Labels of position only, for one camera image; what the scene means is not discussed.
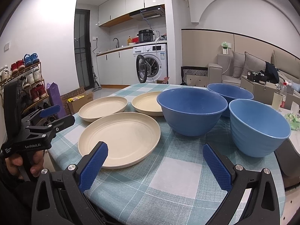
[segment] range hood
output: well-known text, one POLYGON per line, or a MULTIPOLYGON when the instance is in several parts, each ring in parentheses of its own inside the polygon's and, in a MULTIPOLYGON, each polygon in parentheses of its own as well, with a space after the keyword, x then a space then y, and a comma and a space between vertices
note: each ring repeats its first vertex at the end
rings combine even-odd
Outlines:
POLYGON ((151 19, 155 17, 165 16, 165 9, 161 6, 153 6, 153 7, 147 7, 143 8, 134 12, 129 13, 129 16, 133 19, 137 20, 143 20, 143 17, 145 19, 151 19))

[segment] plaid tablecloth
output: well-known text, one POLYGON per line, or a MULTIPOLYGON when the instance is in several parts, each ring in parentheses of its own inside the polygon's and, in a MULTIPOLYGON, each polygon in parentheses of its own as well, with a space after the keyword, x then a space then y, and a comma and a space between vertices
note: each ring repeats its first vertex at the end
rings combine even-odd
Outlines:
MULTIPOLYGON (((131 101, 135 96, 179 87, 189 86, 137 84, 112 95, 125 97, 129 102, 126 111, 134 112, 131 101)), ((78 114, 74 116, 75 124, 58 133, 49 150, 62 169, 80 161, 77 142, 89 124, 81 120, 78 114)), ((205 143, 215 144, 233 164, 241 164, 247 170, 269 168, 282 215, 285 192, 274 153, 265 158, 252 158, 241 153, 232 141, 229 119, 221 117, 216 126, 201 137, 175 133, 164 117, 155 117, 155 120, 160 125, 161 138, 154 151, 131 167, 101 169, 91 189, 85 192, 109 215, 130 225, 205 224, 226 195, 203 159, 202 148, 205 143)), ((247 198, 244 195, 231 224, 238 221, 247 198)))

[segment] blue sandal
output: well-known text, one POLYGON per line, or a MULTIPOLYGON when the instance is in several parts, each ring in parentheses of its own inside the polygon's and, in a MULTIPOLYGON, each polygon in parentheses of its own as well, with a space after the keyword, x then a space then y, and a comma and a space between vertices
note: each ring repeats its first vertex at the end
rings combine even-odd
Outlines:
POLYGON ((32 62, 32 60, 31 60, 31 56, 30 56, 29 54, 26 54, 26 55, 24 56, 24 59, 23 59, 23 60, 24 60, 24 64, 25 64, 25 67, 26 67, 26 68, 33 65, 33 62, 32 62))
POLYGON ((30 57, 31 57, 31 61, 33 62, 33 64, 40 62, 40 60, 38 59, 38 55, 36 53, 33 53, 30 57))

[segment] red sneaker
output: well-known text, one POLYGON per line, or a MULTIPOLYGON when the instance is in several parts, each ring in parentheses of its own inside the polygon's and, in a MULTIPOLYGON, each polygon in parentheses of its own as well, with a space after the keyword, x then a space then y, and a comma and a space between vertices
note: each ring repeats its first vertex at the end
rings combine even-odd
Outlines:
POLYGON ((11 70, 11 75, 15 74, 18 72, 18 66, 17 66, 17 63, 13 63, 10 67, 10 70, 11 70))
POLYGON ((38 92, 37 92, 37 89, 36 87, 33 87, 31 90, 30 90, 30 95, 31 95, 31 99, 33 102, 37 102, 40 98, 38 97, 38 92))
POLYGON ((38 95, 40 96, 40 98, 44 98, 45 96, 47 96, 45 87, 41 84, 37 85, 37 92, 38 92, 38 95))
POLYGON ((17 61, 16 64, 17 64, 17 67, 18 67, 18 71, 21 71, 21 70, 23 70, 25 68, 23 59, 17 61))

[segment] light switch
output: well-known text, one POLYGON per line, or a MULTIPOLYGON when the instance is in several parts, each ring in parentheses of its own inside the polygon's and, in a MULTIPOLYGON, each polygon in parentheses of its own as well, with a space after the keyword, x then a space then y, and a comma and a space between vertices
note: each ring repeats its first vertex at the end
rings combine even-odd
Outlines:
POLYGON ((5 44, 4 51, 7 51, 9 49, 9 45, 10 45, 10 42, 5 44))

